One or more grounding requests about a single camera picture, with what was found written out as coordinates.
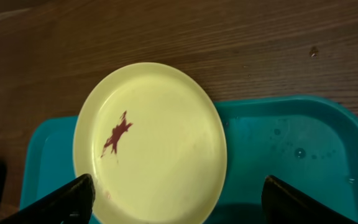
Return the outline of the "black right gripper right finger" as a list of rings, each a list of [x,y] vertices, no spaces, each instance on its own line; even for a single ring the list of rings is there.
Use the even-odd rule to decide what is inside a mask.
[[[355,224],[273,175],[265,178],[261,204],[267,223]]]

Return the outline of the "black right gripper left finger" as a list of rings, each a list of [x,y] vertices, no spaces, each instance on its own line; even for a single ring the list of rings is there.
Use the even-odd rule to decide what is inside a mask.
[[[88,224],[95,200],[92,176],[83,174],[75,180],[0,221],[0,224]]]

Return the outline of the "yellow-green plate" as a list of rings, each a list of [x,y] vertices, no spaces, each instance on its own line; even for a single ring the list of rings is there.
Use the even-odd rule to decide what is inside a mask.
[[[206,92],[161,63],[100,81],[73,137],[76,175],[92,176],[101,223],[203,223],[222,192],[226,137]]]

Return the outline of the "teal plastic tray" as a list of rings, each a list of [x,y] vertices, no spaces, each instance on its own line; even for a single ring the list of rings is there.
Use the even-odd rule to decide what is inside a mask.
[[[358,118],[316,96],[223,101],[228,170],[209,223],[262,223],[264,180],[274,175],[358,222]]]

